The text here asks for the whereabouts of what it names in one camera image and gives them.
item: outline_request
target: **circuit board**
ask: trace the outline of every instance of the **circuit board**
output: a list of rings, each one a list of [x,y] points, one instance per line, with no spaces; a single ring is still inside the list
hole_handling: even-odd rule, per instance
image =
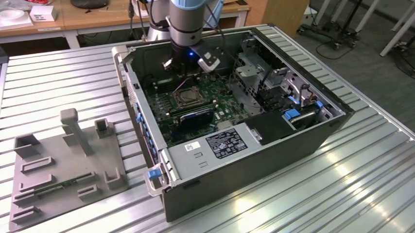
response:
[[[170,147],[219,131],[219,123],[235,125],[248,117],[243,106],[230,93],[227,83],[226,77],[203,75],[192,86],[186,86],[174,92],[155,93],[150,90],[146,93]],[[196,130],[179,131],[180,117],[206,109],[214,110],[214,118],[210,124]]]

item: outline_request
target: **floor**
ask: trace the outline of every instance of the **floor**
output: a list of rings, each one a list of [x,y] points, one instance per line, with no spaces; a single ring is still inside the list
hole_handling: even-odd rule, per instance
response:
[[[336,0],[331,1],[327,13],[332,12]],[[323,0],[311,0],[314,8],[320,8]],[[354,3],[350,1],[343,10],[339,20],[344,20],[353,9]],[[351,28],[357,28],[361,19],[366,13],[363,7],[357,12]],[[394,58],[398,59],[394,52],[387,57],[381,57],[379,53],[391,40],[394,32],[390,29],[394,22],[373,15],[362,32],[359,33],[362,41],[358,42],[355,49],[338,60],[323,58],[316,53],[316,47],[328,41],[327,37],[306,32],[298,35],[295,40],[299,44],[334,69],[334,71],[391,113],[391,115],[415,131],[415,79],[411,79],[395,65]],[[407,32],[403,40],[414,35]],[[319,51],[327,57],[338,57],[350,50],[348,47],[335,51],[328,46],[322,46]],[[409,55],[407,59],[415,65],[415,55]]]

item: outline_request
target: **metal extrusion surface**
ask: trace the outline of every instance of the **metal extrusion surface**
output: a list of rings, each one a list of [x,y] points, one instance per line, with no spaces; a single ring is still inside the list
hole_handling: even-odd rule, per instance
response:
[[[115,122],[131,189],[24,232],[413,232],[414,133],[274,26],[258,29],[357,111],[318,151],[172,223],[142,179],[146,161],[123,102],[112,45],[12,57],[0,111],[0,233],[8,232],[11,138],[58,135],[56,109],[80,126]]]

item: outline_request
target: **wooden desk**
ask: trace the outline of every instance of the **wooden desk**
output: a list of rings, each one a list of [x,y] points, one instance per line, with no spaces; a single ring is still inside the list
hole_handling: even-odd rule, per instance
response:
[[[15,41],[38,40],[64,36],[64,17],[62,0],[55,0],[52,5],[58,11],[55,22],[34,22],[34,26],[0,31],[0,44]]]
[[[43,38],[66,37],[71,49],[80,48],[78,35],[88,33],[108,32],[130,29],[128,18],[128,0],[111,0],[108,8],[92,10],[86,14],[86,9],[76,8],[70,0],[55,0],[55,7],[59,7],[59,18],[56,22],[34,23],[34,27],[26,27],[0,32],[0,44],[35,40]],[[247,12],[250,6],[242,6],[238,3],[224,5],[220,18],[235,17],[235,27],[242,27],[246,24]],[[150,27],[148,17],[143,18],[144,27]],[[52,32],[39,32],[42,28],[60,28]],[[140,28],[139,17],[134,18],[134,28]]]

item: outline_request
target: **blue latch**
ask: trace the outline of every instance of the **blue latch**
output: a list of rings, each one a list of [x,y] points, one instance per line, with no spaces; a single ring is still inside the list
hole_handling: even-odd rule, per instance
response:
[[[300,104],[300,102],[292,96],[288,96],[288,99],[291,99],[294,103]]]
[[[156,178],[159,178],[162,176],[162,170],[160,168],[155,169],[155,170],[150,170],[147,172],[147,176],[148,176],[148,179],[154,180]]]
[[[140,123],[143,121],[142,113],[138,114],[136,122]]]
[[[319,108],[323,108],[323,103],[320,101],[316,102]]]
[[[287,118],[287,120],[291,120],[292,118],[298,117],[300,115],[300,113],[298,112],[296,109],[290,109],[286,113],[284,113],[284,117]]]

